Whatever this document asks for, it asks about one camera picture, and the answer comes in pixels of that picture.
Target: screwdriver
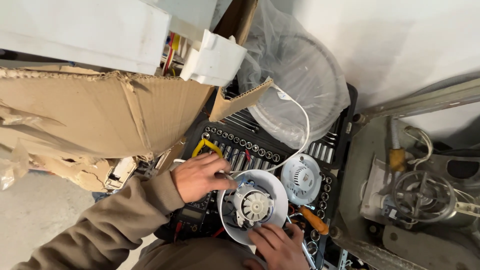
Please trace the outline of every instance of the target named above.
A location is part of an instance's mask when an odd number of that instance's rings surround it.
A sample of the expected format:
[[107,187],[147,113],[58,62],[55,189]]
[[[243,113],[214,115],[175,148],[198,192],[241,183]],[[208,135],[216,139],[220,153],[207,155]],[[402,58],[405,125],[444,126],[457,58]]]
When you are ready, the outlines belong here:
[[310,222],[310,225],[316,229],[320,234],[326,235],[328,234],[328,226],[325,224],[322,219],[314,215],[310,210],[308,210],[305,206],[301,206],[299,208],[299,213],[303,215],[303,217]]

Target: gray floor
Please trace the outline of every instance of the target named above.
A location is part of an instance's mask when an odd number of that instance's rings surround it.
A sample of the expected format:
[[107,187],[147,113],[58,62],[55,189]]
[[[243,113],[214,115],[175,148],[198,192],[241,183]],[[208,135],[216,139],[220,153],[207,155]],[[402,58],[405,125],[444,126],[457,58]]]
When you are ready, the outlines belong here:
[[[28,260],[32,251],[72,226],[94,203],[91,193],[58,176],[29,173],[0,191],[0,270]],[[148,245],[153,235],[144,239]],[[120,266],[129,270],[140,247]]]

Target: black tool case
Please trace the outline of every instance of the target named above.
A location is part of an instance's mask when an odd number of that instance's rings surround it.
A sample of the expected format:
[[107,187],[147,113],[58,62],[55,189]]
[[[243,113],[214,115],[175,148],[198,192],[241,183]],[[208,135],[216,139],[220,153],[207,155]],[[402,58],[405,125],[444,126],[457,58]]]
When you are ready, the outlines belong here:
[[[238,86],[235,86],[233,84],[232,86],[229,86],[227,89],[230,90],[230,92],[235,92],[237,89],[233,89],[232,87],[236,87],[238,89]],[[335,143],[334,148],[334,154],[332,158],[331,163],[327,163],[323,160],[320,160],[319,158],[316,158],[317,163],[319,164],[322,172],[324,173],[325,176],[328,176],[332,179],[332,182],[329,184],[330,185],[330,190],[328,192],[329,198],[327,201],[327,207],[323,209],[324,211],[324,218],[323,221],[329,225],[331,222],[335,212],[336,208],[338,206],[338,199],[340,195],[340,188],[341,188],[341,180],[339,181],[335,175],[333,175],[330,171],[332,169],[342,169],[344,166],[344,157],[345,154],[348,150],[348,144],[350,141],[350,129],[351,129],[351,123],[352,123],[352,118],[355,110],[355,104],[357,102],[357,90],[355,87],[352,85],[348,84],[348,90],[350,94],[350,106],[345,108],[337,121],[332,125],[330,132],[333,134],[337,134],[337,141]],[[223,133],[227,133],[234,135],[234,137],[238,137],[239,139],[244,139],[247,142],[251,142],[252,144],[258,145],[259,148],[263,148],[266,151],[271,151],[273,154],[278,154],[280,156],[279,161],[275,162],[272,159],[267,159],[265,156],[260,156],[258,152],[254,152],[252,150],[249,150],[249,154],[252,157],[262,159],[263,161],[268,161],[270,164],[277,165],[283,162],[287,157],[291,156],[294,154],[297,150],[291,149],[287,147],[285,144],[282,142],[274,139],[269,133],[267,133],[265,130],[262,128],[259,128],[258,131],[252,132],[249,131],[246,128],[243,128],[237,124],[230,123],[229,121],[220,121],[220,122],[210,122],[208,120],[208,112],[211,111],[213,103],[215,101],[215,96],[216,93],[213,93],[208,100],[204,110],[200,113],[200,115],[197,117],[193,125],[190,127],[190,129],[187,131],[186,136],[187,136],[187,142],[183,150],[183,154],[181,156],[182,159],[187,160],[191,158],[193,150],[197,147],[199,141],[202,139],[202,134],[208,133],[209,134],[209,141],[214,142],[218,141],[218,144],[224,144],[226,146],[232,147],[232,149],[238,149],[239,151],[245,151],[245,147],[240,146],[238,143],[235,143],[233,140],[229,139],[228,137],[223,137]],[[317,140],[314,143],[320,143],[322,142],[321,140]],[[209,149],[207,147],[202,148],[202,151],[208,151]],[[274,175],[279,178],[281,173],[281,168],[278,168],[275,172]],[[319,192],[319,195],[317,199],[312,202],[312,205],[315,205],[315,210],[312,212],[314,214],[317,213],[317,211],[320,209],[319,204],[322,201],[320,199],[320,194],[325,192],[324,190],[325,186],[325,181],[322,182],[322,186]],[[210,212],[215,214],[215,208],[216,208],[216,202],[209,205]],[[208,232],[198,232],[196,235],[198,237],[206,237],[210,236],[215,228],[221,228],[222,224],[219,219],[214,219],[216,222],[219,224],[209,224],[206,226],[208,229]],[[305,228],[305,239],[307,242],[310,240],[310,233],[313,230],[313,228],[310,226],[310,224],[305,220],[306,223],[306,228]],[[222,232],[219,236],[219,238],[225,238],[228,239],[228,235],[226,232]],[[315,260],[315,264],[317,267],[321,267],[323,264],[323,253],[325,249],[325,243],[327,241],[328,236],[327,235],[322,235],[320,240],[317,242],[318,245],[318,252],[313,256]]]

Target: hand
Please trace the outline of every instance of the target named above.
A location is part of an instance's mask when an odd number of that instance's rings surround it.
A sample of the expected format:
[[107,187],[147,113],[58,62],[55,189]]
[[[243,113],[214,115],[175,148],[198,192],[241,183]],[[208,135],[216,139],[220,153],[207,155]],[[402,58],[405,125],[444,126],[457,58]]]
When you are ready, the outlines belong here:
[[[303,232],[295,224],[285,225],[293,232],[292,239],[274,224],[262,224],[261,228],[250,230],[248,237],[265,257],[269,270],[309,270],[301,248]],[[250,270],[264,270],[255,259],[247,259],[243,265]]]
[[217,189],[237,188],[237,182],[225,178],[224,174],[215,174],[219,170],[230,172],[231,165],[216,153],[204,153],[191,158],[170,173],[183,202],[195,202],[205,194]]

